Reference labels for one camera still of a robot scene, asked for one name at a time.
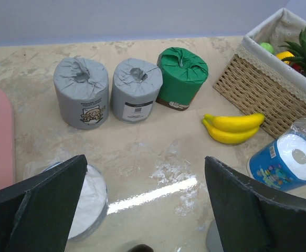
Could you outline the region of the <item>green wrapped paper roll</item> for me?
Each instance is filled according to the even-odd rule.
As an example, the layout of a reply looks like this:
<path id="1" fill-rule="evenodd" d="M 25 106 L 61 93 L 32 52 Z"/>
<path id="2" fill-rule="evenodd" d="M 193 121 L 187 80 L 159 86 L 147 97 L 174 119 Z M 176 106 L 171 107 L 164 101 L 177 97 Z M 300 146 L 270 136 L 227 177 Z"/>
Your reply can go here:
<path id="1" fill-rule="evenodd" d="M 185 48 L 170 47 L 160 53 L 157 66 L 163 84 L 156 102 L 174 110 L 187 110 L 209 76 L 207 63 Z"/>

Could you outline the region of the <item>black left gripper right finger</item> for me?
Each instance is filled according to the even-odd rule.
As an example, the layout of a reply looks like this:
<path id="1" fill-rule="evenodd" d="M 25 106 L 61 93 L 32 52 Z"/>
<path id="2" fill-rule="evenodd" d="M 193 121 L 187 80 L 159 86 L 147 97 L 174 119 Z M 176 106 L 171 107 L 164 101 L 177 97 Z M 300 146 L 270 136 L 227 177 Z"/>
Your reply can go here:
<path id="1" fill-rule="evenodd" d="M 306 251 L 306 199 L 205 158 L 212 205 L 208 251 Z"/>

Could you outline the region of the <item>wicker basket with cloth liner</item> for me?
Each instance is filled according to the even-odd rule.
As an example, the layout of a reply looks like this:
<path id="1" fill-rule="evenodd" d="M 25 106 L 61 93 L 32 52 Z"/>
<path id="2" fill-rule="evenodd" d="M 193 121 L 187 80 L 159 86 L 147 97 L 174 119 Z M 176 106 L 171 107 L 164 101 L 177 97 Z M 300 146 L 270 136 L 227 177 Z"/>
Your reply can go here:
<path id="1" fill-rule="evenodd" d="M 306 118 L 306 77 L 276 57 L 285 41 L 298 42 L 306 21 L 281 8 L 242 39 L 214 88 L 242 113 L 262 113 L 262 128 L 272 137 Z M 270 43 L 275 54 L 260 46 Z"/>

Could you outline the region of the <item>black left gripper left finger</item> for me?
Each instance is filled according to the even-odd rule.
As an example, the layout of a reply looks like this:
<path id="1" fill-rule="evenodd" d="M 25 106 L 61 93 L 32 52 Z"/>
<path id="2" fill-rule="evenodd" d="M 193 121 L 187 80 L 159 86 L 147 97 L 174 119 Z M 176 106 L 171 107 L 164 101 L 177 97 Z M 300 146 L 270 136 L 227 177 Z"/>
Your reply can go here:
<path id="1" fill-rule="evenodd" d="M 64 251 L 86 172 L 76 155 L 0 190 L 0 251 Z"/>

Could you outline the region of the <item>grey roll with barcode label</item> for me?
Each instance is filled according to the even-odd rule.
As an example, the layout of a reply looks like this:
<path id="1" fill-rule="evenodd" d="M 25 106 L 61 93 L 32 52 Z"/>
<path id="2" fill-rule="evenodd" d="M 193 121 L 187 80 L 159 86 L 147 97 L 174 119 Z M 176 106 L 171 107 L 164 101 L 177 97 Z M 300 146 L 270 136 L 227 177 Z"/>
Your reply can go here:
<path id="1" fill-rule="evenodd" d="M 144 121 L 152 112 L 163 84 L 160 68 L 141 59 L 120 62 L 113 74 L 110 107 L 126 123 Z"/>

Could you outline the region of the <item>yellow banana bunch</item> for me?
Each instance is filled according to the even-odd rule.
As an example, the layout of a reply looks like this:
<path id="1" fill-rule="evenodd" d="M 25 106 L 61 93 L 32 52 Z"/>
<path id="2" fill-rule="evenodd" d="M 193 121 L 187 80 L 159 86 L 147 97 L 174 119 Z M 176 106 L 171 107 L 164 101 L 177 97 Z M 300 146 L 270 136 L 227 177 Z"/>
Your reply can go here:
<path id="1" fill-rule="evenodd" d="M 262 113 L 238 117 L 205 114 L 202 123 L 208 134 L 223 144 L 240 144 L 252 138 L 265 120 Z"/>

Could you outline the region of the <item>green artificial fruit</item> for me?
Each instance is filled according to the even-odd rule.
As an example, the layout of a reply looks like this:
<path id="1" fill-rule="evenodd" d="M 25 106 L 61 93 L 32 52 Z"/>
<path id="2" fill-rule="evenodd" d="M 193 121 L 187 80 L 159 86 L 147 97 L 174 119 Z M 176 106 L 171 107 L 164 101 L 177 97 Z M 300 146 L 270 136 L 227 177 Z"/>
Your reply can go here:
<path id="1" fill-rule="evenodd" d="M 271 54 L 275 54 L 275 49 L 270 43 L 260 43 L 260 46 Z"/>

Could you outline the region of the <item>grey roll with cartoon label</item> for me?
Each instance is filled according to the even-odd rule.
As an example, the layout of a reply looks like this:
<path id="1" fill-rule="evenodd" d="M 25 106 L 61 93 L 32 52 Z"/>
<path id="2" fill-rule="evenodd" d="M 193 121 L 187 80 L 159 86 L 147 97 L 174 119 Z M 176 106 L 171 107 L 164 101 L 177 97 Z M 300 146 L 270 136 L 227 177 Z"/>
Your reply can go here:
<path id="1" fill-rule="evenodd" d="M 92 130 L 109 115 L 109 76 L 106 67 L 85 58 L 64 58 L 53 81 L 62 119 L 70 126 Z"/>

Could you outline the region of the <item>yellow artificial fruit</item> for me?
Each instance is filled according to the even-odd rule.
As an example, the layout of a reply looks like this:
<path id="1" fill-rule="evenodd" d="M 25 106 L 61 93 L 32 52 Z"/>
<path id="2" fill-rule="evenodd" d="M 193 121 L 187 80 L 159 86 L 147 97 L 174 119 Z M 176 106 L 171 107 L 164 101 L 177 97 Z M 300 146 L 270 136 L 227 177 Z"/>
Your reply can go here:
<path id="1" fill-rule="evenodd" d="M 278 53 L 278 54 L 276 54 L 276 57 L 279 59 L 279 60 L 281 60 L 281 61 L 283 61 L 284 59 L 286 59 L 286 58 L 291 58 L 291 57 L 294 57 L 294 55 L 291 53 L 291 52 L 289 52 L 289 51 L 283 51 L 283 52 L 280 52 L 280 53 Z M 292 62 L 290 62 L 290 61 L 283 61 L 285 64 L 287 64 L 287 65 L 292 65 Z"/>

